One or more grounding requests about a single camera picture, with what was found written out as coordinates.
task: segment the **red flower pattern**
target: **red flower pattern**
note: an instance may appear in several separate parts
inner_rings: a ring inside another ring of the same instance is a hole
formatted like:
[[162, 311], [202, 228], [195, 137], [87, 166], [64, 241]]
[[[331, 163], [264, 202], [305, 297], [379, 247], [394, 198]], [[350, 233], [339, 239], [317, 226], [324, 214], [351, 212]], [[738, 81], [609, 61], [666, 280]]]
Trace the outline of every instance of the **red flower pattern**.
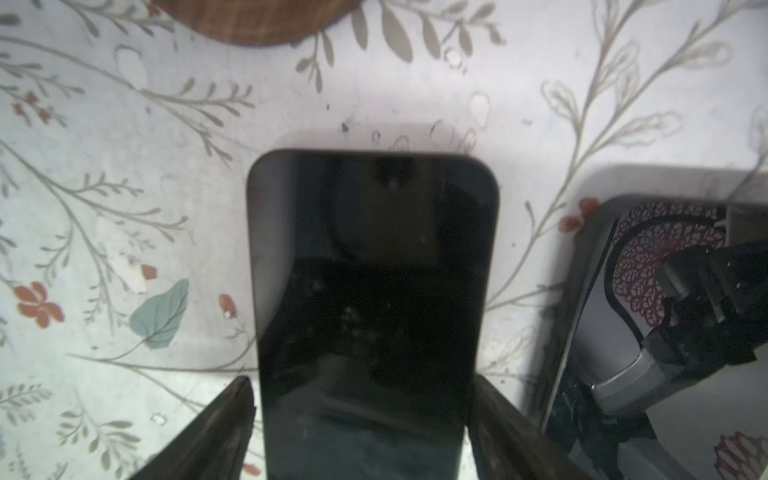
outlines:
[[[714, 207], [668, 202], [644, 204], [630, 210], [619, 222], [614, 244], [640, 222], [674, 214], [717, 219]], [[621, 252], [614, 274], [614, 292], [632, 312], [642, 316], [649, 327], [658, 326], [664, 319], [664, 292], [656, 281], [656, 270], [664, 258], [694, 245], [719, 248], [724, 244], [725, 233], [707, 225], [662, 223], [648, 227], [630, 240]]]
[[22, 104], [13, 104], [13, 113], [17, 114], [19, 117], [27, 118], [27, 112], [24, 111]]
[[224, 314], [224, 318], [230, 319], [237, 317], [235, 301], [226, 293], [219, 295], [219, 307], [221, 307], [221, 312]]
[[157, 268], [151, 265], [142, 265], [141, 276], [143, 276], [145, 280], [154, 280], [157, 278]]
[[34, 104], [36, 104], [36, 103], [38, 103], [38, 102], [40, 101], [40, 99], [38, 98], [38, 96], [37, 96], [37, 95], [35, 95], [35, 93], [34, 93], [32, 90], [30, 90], [30, 91], [28, 91], [28, 92], [27, 92], [27, 94], [24, 96], [24, 99], [25, 99], [27, 102], [29, 102], [29, 103], [31, 103], [31, 104], [33, 104], [33, 105], [34, 105]]
[[44, 108], [38, 110], [38, 116], [40, 117], [40, 120], [42, 120], [46, 125], [48, 124], [48, 121], [51, 120], [51, 112], [45, 110]]
[[723, 480], [757, 480], [768, 467], [768, 439], [742, 432], [720, 436], [714, 467]]
[[581, 212], [581, 217], [576, 217], [575, 215], [562, 217], [560, 223], [558, 223], [558, 230], [560, 230], [561, 233], [570, 233], [577, 230], [576, 234], [578, 235], [584, 227], [584, 223], [586, 223], [587, 219], [592, 216], [599, 206], [600, 201], [597, 198], [582, 198], [578, 201], [578, 209]]
[[48, 292], [42, 283], [32, 282], [31, 288], [17, 286], [13, 293], [18, 299], [18, 312], [23, 316], [35, 319], [42, 329], [48, 328], [51, 317], [57, 322], [64, 321], [61, 308], [55, 303], [48, 302]]
[[243, 465], [243, 472], [246, 472], [248, 475], [251, 475], [253, 477], [258, 477], [261, 475], [261, 468], [255, 466], [252, 463], [247, 463]]

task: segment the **floral tablecloth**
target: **floral tablecloth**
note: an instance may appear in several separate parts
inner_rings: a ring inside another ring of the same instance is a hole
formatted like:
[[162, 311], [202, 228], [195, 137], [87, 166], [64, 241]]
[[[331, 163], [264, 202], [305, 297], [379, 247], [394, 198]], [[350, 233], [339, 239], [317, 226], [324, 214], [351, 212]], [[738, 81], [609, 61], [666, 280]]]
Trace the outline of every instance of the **floral tablecloth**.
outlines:
[[[277, 146], [492, 169], [478, 370], [526, 408], [597, 204], [764, 195], [764, 7], [368, 0], [298, 45], [241, 48], [138, 0], [1, 3], [0, 476], [127, 478], [234, 376], [258, 386], [245, 177]], [[706, 478], [768, 425], [722, 434]], [[243, 477], [266, 467], [257, 420]]]

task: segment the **gray vine pattern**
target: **gray vine pattern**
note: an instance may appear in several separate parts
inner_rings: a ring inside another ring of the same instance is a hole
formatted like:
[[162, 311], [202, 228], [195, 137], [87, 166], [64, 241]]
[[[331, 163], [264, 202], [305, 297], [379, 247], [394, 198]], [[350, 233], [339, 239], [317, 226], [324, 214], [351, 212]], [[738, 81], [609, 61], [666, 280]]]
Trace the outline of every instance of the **gray vine pattern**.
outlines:
[[[433, 57], [435, 60], [439, 60], [442, 57], [442, 54], [445, 51], [445, 46], [454, 37], [458, 37], [458, 46], [464, 52], [464, 55], [471, 57], [472, 53], [475, 51], [475, 42], [472, 37], [473, 29], [486, 30], [491, 43], [494, 45], [504, 45], [506, 43], [498, 30], [498, 25], [495, 22], [490, 22], [488, 20], [496, 9], [496, 4], [494, 2], [483, 3], [474, 11], [469, 8], [469, 2], [467, 0], [458, 0], [443, 9], [430, 8], [428, 5], [419, 5], [419, 3], [428, 4], [429, 2], [379, 0], [384, 40], [392, 53], [405, 63], [411, 63], [413, 61], [413, 46], [411, 39], [396, 12], [403, 12], [407, 15], [417, 15], [419, 17], [419, 20], [422, 23], [422, 40], [424, 42], [424, 47], [429, 56]], [[352, 30], [357, 45], [363, 51], [367, 50], [369, 22], [362, 5], [353, 11], [349, 18], [352, 22]], [[451, 25], [442, 36], [442, 39], [438, 35], [435, 23]], [[323, 74], [320, 67], [320, 61], [318, 60], [318, 50], [321, 42], [323, 44], [323, 53], [325, 55], [326, 63], [330, 68], [333, 68], [333, 64], [336, 60], [333, 53], [333, 43], [325, 31], [313, 36], [312, 54], [301, 58], [298, 63], [296, 63], [296, 72], [298, 73], [303, 73], [309, 69], [307, 82], [309, 83], [314, 79], [315, 90], [317, 93], [323, 91]], [[298, 48], [301, 43], [302, 42], [298, 42], [297, 44], [294, 44], [293, 47]]]
[[144, 459], [136, 453], [141, 438], [131, 433], [133, 422], [97, 422], [79, 397], [77, 407], [63, 412], [60, 417], [56, 431], [58, 444], [76, 445], [81, 442], [87, 445], [88, 453], [99, 457], [101, 469], [112, 472], [118, 480], [128, 477], [144, 464]]

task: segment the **smartphone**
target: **smartphone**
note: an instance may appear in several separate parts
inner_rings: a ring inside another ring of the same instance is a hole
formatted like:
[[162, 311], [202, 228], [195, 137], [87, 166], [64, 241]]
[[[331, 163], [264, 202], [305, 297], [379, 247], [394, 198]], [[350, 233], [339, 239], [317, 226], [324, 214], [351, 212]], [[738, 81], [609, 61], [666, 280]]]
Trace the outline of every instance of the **smartphone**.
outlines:
[[248, 182], [254, 286], [279, 299], [257, 319], [269, 478], [456, 478], [492, 174], [451, 154], [275, 151]]
[[577, 239], [558, 312], [542, 424], [572, 462], [599, 479], [760, 478], [764, 207], [607, 202]]

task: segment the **leaf pattern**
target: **leaf pattern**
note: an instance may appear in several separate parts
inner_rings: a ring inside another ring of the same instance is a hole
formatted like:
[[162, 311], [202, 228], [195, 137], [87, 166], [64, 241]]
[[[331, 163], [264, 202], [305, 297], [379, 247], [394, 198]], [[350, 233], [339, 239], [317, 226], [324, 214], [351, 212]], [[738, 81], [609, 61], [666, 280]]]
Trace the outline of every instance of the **leaf pattern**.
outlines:
[[[99, 68], [97, 65], [90, 64], [82, 58], [77, 58], [74, 55], [70, 55], [66, 52], [60, 51], [57, 48], [52, 48], [46, 45], [37, 44], [32, 41], [22, 40], [20, 38], [5, 37], [5, 41], [12, 44], [25, 45], [29, 48], [33, 48], [39, 51], [44, 51], [57, 58], [69, 61], [74, 65], [80, 66], [85, 70], [98, 74], [101, 77], [106, 78], [109, 81], [112, 81], [123, 88], [131, 88], [135, 94], [140, 95], [144, 99], [168, 111], [168, 113], [170, 113], [174, 118], [176, 118], [179, 122], [181, 122], [184, 126], [188, 127], [190, 130], [192, 130], [196, 135], [198, 135], [200, 140], [203, 143], [203, 146], [208, 156], [212, 156], [212, 154], [215, 153], [222, 161], [225, 161], [225, 162], [231, 161], [233, 159], [232, 154], [226, 152], [222, 147], [220, 147], [214, 142], [214, 138], [226, 141], [227, 143], [236, 145], [240, 148], [250, 149], [248, 146], [241, 144], [239, 141], [236, 141], [233, 138], [228, 137], [221, 132], [211, 131], [208, 127], [206, 127], [205, 125], [202, 125], [200, 122], [197, 122], [192, 118], [189, 118], [184, 112], [177, 110], [172, 105], [173, 99], [163, 98], [162, 94], [158, 94], [153, 91], [148, 91], [146, 89], [142, 89], [142, 90], [133, 89], [131, 87], [131, 84], [128, 81], [124, 80], [123, 78], [119, 78], [118, 76], [110, 73], [109, 71], [104, 70], [103, 68]], [[7, 58], [7, 57], [8, 57], [7, 54], [0, 52], [0, 58]], [[251, 90], [252, 88], [248, 86], [245, 89], [244, 95], [245, 96], [250, 95]], [[253, 108], [253, 105], [250, 102], [242, 101], [241, 103], [244, 106]], [[17, 114], [20, 114], [21, 116], [26, 117], [24, 112], [18, 112]], [[39, 112], [39, 116], [41, 116], [41, 118], [49, 118], [49, 115], [56, 118], [55, 115], [51, 113], [50, 109], [48, 109], [47, 112]]]
[[640, 86], [640, 66], [636, 61], [624, 69], [616, 79], [616, 106], [625, 105]]
[[[8, 59], [10, 55], [4, 54], [0, 58]], [[71, 94], [84, 94], [85, 90], [80, 87], [70, 86], [58, 79], [53, 74], [46, 76], [42, 73], [43, 67], [38, 63], [12, 63], [10, 61], [0, 60], [0, 70], [16, 78], [15, 84], [0, 84], [0, 92], [5, 94], [12, 102], [12, 109], [17, 117], [20, 117], [28, 127], [32, 126], [32, 117], [34, 114], [44, 125], [51, 124], [51, 120], [56, 121], [60, 126], [67, 126], [67, 118], [59, 114], [52, 105], [43, 106], [43, 100], [34, 90], [23, 91], [32, 83], [40, 96], [48, 99], [48, 88], [56, 88], [67, 99]]]
[[722, 15], [732, 15], [745, 8], [765, 7], [768, 7], [768, 0], [721, 0], [720, 13]]
[[436, 59], [440, 59], [440, 39], [437, 38], [435, 26], [426, 15], [422, 17], [422, 34], [424, 35], [424, 46], [427, 47], [429, 54]]
[[207, 109], [219, 108], [226, 111], [228, 114], [239, 117], [240, 110], [238, 110], [238, 107], [253, 108], [253, 104], [248, 101], [248, 97], [253, 91], [253, 88], [250, 85], [247, 85], [245, 89], [240, 91], [240, 85], [233, 84], [228, 95], [215, 98], [214, 94], [217, 90], [217, 84], [212, 81], [208, 84], [207, 93], [203, 97], [190, 98], [187, 94], [193, 90], [194, 85], [195, 79], [194, 77], [190, 77], [184, 83], [181, 90], [176, 94], [166, 95], [147, 91], [146, 95], [165, 104], [175, 104], [189, 108], [205, 117], [217, 127], [223, 127], [224, 123], [218, 116]]
[[333, 43], [331, 43], [331, 39], [328, 38], [328, 34], [325, 33], [325, 31], [320, 32], [320, 35], [323, 37], [323, 51], [326, 54], [326, 61], [328, 62], [328, 65], [332, 67], [334, 62]]
[[592, 0], [592, 22], [598, 40], [612, 36], [619, 16], [618, 0]]
[[189, 280], [184, 279], [167, 292], [147, 299], [131, 314], [131, 330], [142, 337], [142, 342], [150, 349], [167, 347], [179, 330], [187, 309], [188, 293]]
[[355, 32], [355, 40], [363, 50], [368, 48], [368, 22], [362, 6], [352, 10], [352, 30]]
[[[110, 285], [113, 280], [117, 280], [124, 290], [128, 290], [128, 285], [117, 275], [109, 257], [94, 245], [91, 233], [83, 228], [82, 219], [78, 216], [79, 214], [75, 213], [72, 205], [79, 204], [80, 206], [89, 209], [96, 217], [105, 219], [120, 230], [127, 229], [129, 226], [138, 226], [155, 230], [170, 243], [174, 242], [174, 237], [171, 235], [171, 232], [182, 230], [182, 225], [188, 220], [187, 217], [181, 217], [175, 222], [166, 223], [154, 217], [161, 212], [161, 209], [157, 207], [143, 211], [124, 211], [113, 208], [108, 204], [92, 200], [89, 198], [89, 194], [97, 193], [101, 196], [108, 197], [109, 194], [107, 194], [107, 192], [109, 190], [113, 193], [115, 191], [133, 191], [134, 193], [139, 194], [140, 189], [130, 187], [127, 182], [120, 182], [119, 184], [107, 182], [104, 175], [101, 175], [95, 183], [91, 183], [90, 176], [86, 175], [82, 187], [66, 187], [43, 174], [3, 140], [0, 140], [0, 150], [7, 152], [8, 155], [5, 156], [6, 158], [10, 157], [15, 160], [21, 168], [29, 172], [33, 178], [50, 193], [51, 197], [58, 202], [61, 211], [64, 214], [64, 219], [68, 222], [69, 228], [73, 229], [79, 236], [79, 240], [83, 244], [85, 253], [93, 263], [98, 281], [96, 284], [88, 287], [89, 293], [87, 301], [90, 306], [88, 310], [83, 311], [84, 321], [86, 323], [93, 323], [99, 314], [105, 314], [109, 320], [111, 329], [114, 329], [117, 325], [121, 325], [119, 320], [124, 318], [125, 315], [114, 308]], [[129, 243], [137, 243], [141, 245], [142, 248], [144, 248], [144, 246], [154, 248], [151, 243], [147, 243], [141, 238], [138, 230], [123, 230], [123, 233], [126, 237], [130, 238]], [[56, 238], [58, 240], [63, 240], [64, 243], [57, 247], [45, 247], [43, 251], [52, 253], [52, 257], [49, 258], [46, 263], [35, 264], [37, 268], [43, 269], [44, 272], [50, 271], [51, 265], [57, 264], [56, 262], [60, 262], [58, 265], [61, 268], [66, 267], [68, 264], [68, 260], [65, 261], [65, 259], [68, 259], [69, 244], [71, 244], [72, 240], [67, 240], [68, 237], [66, 235], [57, 235]], [[63, 316], [61, 316], [59, 312], [50, 310], [46, 305], [41, 305], [40, 307], [46, 310], [47, 316], [53, 316], [55, 319], [63, 319]], [[38, 325], [43, 328], [48, 325], [46, 318], [38, 316], [37, 320]]]
[[[67, 467], [69, 466], [68, 463], [57, 463], [55, 466], [55, 470], [53, 473], [51, 473], [47, 480], [59, 480], [61, 477], [64, 476], [64, 473], [67, 471]], [[24, 456], [22, 454], [22, 450], [20, 447], [16, 447], [16, 456], [13, 460], [11, 460], [8, 464], [8, 471], [9, 472], [18, 472], [18, 474], [24, 479], [24, 480], [32, 480], [32, 474], [29, 471], [29, 467], [27, 466], [27, 462], [24, 459]]]
[[654, 5], [659, 5], [660, 3], [664, 3], [667, 0], [643, 0], [642, 6], [643, 7], [653, 7]]
[[554, 113], [573, 123], [579, 122], [576, 97], [574, 92], [565, 84], [560, 81], [546, 81], [541, 86], [541, 94]]
[[113, 0], [104, 0], [100, 5], [86, 5], [77, 2], [76, 0], [59, 0], [59, 2], [66, 5], [77, 14], [83, 21], [88, 32], [96, 38], [101, 35], [101, 31], [93, 20], [91, 20], [89, 15], [109, 21], [115, 28], [125, 35], [129, 35], [126, 25], [137, 27], [143, 33], [151, 37], [154, 36], [153, 28], [161, 28], [169, 32], [174, 31], [173, 22], [168, 18], [159, 18], [159, 15], [154, 15], [155, 11], [153, 9], [148, 9], [147, 12], [142, 15], [138, 11], [136, 5], [129, 5], [122, 12], [115, 12], [112, 10], [114, 5]]
[[382, 4], [382, 31], [384, 32], [384, 39], [387, 45], [395, 52], [395, 55], [403, 61], [411, 63], [413, 61], [413, 49], [411, 48], [408, 34], [406, 34], [406, 30], [402, 27], [400, 20], [384, 4]]
[[458, 44], [462, 47], [462, 50], [468, 57], [472, 56], [475, 47], [472, 45], [472, 36], [464, 25], [458, 27]]
[[730, 45], [724, 41], [692, 48], [677, 60], [677, 64], [683, 68], [696, 70], [698, 68], [720, 67], [725, 65], [733, 56]]
[[494, 360], [487, 365], [479, 366], [478, 371], [488, 378], [502, 379], [502, 382], [504, 382], [503, 379], [514, 379], [524, 383], [528, 388], [535, 387], [537, 383], [536, 376], [512, 372], [510, 369], [512, 361], [522, 356], [525, 353], [525, 349], [532, 344], [533, 333], [533, 327], [525, 327], [519, 334], [514, 336], [512, 343], [506, 345]]
[[659, 137], [676, 134], [682, 127], [680, 115], [673, 111], [638, 117], [619, 128], [606, 140], [606, 144], [647, 147]]
[[[398, 16], [397, 12], [418, 15], [422, 26], [422, 40], [424, 41], [426, 53], [435, 60], [441, 58], [441, 55], [445, 50], [443, 45], [449, 42], [452, 38], [458, 38], [458, 46], [461, 48], [462, 52], [464, 52], [464, 55], [471, 57], [475, 51], [472, 28], [483, 28], [486, 30], [493, 45], [505, 44], [504, 37], [502, 37], [502, 34], [499, 31], [498, 25], [489, 20], [496, 9], [496, 4], [494, 2], [481, 4], [474, 10], [474, 13], [469, 16], [468, 13], [471, 9], [468, 8], [469, 2], [466, 0], [454, 2], [439, 11], [428, 8], [428, 6], [425, 5], [427, 3], [429, 2], [379, 0], [379, 5], [382, 9], [381, 25], [385, 43], [392, 53], [404, 62], [413, 62], [414, 51], [411, 37], [403, 26], [401, 17]], [[352, 10], [349, 13], [349, 17], [357, 45], [362, 50], [367, 50], [369, 26], [362, 5], [355, 10]], [[441, 34], [439, 33], [438, 23], [451, 24], [450, 29], [445, 36], [443, 36], [442, 40], [440, 39]], [[331, 37], [323, 31], [319, 34], [319, 38], [323, 43], [323, 50], [326, 53], [328, 65], [332, 67], [336, 62], [336, 57]], [[310, 83], [314, 79], [315, 90], [317, 93], [321, 93], [323, 91], [323, 74], [320, 71], [317, 62], [317, 42], [318, 35], [315, 35], [314, 52], [307, 57], [299, 59], [294, 69], [297, 73], [308, 72], [307, 82]], [[297, 42], [292, 45], [295, 48], [298, 47], [300, 43], [301, 42]]]
[[11, 385], [0, 390], [0, 410], [5, 413], [5, 418], [13, 426], [26, 423], [35, 419], [32, 406], [38, 405], [53, 396], [50, 390], [43, 388], [42, 384]]
[[598, 93], [613, 86], [627, 69], [635, 65], [639, 53], [640, 45], [636, 41], [620, 48], [598, 73]]
[[768, 109], [758, 107], [750, 125], [750, 148], [757, 154], [768, 155]]
[[77, 445], [82, 441], [83, 445], [87, 445], [85, 449], [89, 455], [99, 455], [99, 463], [104, 472], [110, 472], [114, 466], [114, 477], [118, 480], [136, 472], [144, 463], [136, 453], [141, 438], [127, 431], [133, 427], [133, 422], [120, 419], [96, 422], [83, 406], [80, 397], [76, 410], [63, 412], [61, 418], [63, 420], [56, 432], [59, 445]]

